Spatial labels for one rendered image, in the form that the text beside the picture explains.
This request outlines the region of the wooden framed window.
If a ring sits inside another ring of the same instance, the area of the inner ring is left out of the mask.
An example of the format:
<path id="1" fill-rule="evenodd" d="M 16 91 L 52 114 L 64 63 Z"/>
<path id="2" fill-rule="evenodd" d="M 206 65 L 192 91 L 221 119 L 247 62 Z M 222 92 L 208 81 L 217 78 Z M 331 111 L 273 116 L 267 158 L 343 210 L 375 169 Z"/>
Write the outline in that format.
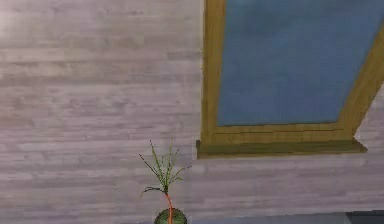
<path id="1" fill-rule="evenodd" d="M 363 153 L 384 0 L 203 0 L 198 158 Z"/>

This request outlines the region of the green house plant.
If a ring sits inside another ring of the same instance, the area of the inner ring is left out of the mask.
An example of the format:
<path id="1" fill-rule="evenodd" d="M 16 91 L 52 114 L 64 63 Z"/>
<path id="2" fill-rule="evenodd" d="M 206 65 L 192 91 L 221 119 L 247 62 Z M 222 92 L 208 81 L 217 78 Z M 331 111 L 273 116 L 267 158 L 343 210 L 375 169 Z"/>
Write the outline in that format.
<path id="1" fill-rule="evenodd" d="M 153 224 L 188 224 L 188 219 L 185 213 L 173 205 L 170 189 L 175 182 L 183 180 L 181 174 L 190 169 L 190 166 L 181 167 L 177 171 L 174 171 L 176 158 L 179 152 L 179 150 L 173 151 L 174 140 L 171 140 L 167 155 L 159 155 L 153 141 L 150 140 L 149 143 L 153 162 L 149 163 L 142 154 L 140 154 L 139 157 L 155 176 L 158 185 L 146 186 L 142 190 L 140 196 L 143 196 L 147 192 L 160 192 L 164 195 L 167 204 L 167 208 L 156 215 Z"/>

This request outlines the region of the grey blue table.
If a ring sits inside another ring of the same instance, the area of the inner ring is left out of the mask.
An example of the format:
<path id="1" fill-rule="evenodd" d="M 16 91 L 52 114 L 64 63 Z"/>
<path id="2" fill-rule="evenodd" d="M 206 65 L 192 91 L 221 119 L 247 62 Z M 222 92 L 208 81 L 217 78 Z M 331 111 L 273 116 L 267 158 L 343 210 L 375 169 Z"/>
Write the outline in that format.
<path id="1" fill-rule="evenodd" d="M 221 218 L 191 224 L 384 224 L 384 210 Z"/>

